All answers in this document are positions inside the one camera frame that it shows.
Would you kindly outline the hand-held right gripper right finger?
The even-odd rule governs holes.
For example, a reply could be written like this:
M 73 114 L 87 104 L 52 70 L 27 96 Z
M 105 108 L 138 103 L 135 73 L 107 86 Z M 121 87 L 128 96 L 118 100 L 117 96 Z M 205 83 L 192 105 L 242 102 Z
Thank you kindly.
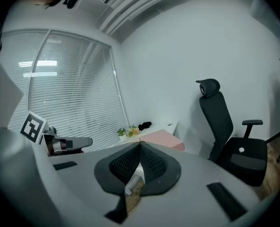
M 145 142 L 140 143 L 140 164 L 145 181 L 141 196 L 156 196 L 168 192 L 178 182 L 182 172 L 175 158 Z

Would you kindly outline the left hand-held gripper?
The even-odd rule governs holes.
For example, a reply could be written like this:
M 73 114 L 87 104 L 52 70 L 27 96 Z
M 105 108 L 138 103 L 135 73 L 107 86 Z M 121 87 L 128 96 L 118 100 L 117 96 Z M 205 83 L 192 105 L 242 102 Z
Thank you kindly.
M 59 155 L 66 150 L 90 147 L 93 144 L 93 140 L 88 137 L 58 139 L 56 128 L 50 127 L 46 119 L 31 111 L 27 113 L 20 133 L 33 143 L 43 147 L 48 156 Z

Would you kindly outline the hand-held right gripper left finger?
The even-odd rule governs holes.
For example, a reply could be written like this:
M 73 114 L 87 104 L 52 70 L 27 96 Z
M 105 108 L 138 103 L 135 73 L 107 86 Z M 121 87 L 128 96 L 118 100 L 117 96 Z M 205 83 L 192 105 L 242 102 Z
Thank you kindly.
M 139 163 L 140 144 L 135 142 L 101 159 L 95 165 L 94 175 L 101 188 L 107 193 L 119 196 L 115 209 L 105 215 L 116 223 L 121 224 L 127 218 L 125 186 L 132 178 Z

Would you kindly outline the pink file box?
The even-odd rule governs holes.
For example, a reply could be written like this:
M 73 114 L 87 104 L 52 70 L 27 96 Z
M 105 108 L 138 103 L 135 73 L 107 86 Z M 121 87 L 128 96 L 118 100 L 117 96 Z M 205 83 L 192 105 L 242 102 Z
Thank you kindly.
M 140 136 L 140 141 L 173 148 L 178 151 L 184 151 L 184 143 L 166 130 L 159 130 L 144 136 Z

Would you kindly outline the white window blinds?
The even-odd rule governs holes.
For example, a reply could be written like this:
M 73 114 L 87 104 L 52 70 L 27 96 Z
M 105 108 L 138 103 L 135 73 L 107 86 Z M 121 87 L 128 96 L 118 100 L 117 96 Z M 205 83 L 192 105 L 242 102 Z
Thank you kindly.
M 90 137 L 85 151 L 119 141 L 128 129 L 112 48 L 98 41 L 55 30 L 5 32 L 0 62 L 23 92 L 9 129 L 19 132 L 28 112 L 61 137 Z

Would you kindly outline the yellow flower bouquet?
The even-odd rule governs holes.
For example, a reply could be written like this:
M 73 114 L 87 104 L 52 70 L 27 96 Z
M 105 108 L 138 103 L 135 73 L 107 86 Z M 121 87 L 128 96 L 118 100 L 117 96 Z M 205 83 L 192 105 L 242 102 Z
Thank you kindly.
M 132 137 L 132 136 L 134 136 L 134 135 L 138 135 L 139 133 L 140 133 L 139 128 L 136 127 L 135 125 L 132 125 L 132 126 L 129 128 L 128 132 L 126 133 L 126 136 L 127 136 L 128 138 L 130 138 L 130 137 Z

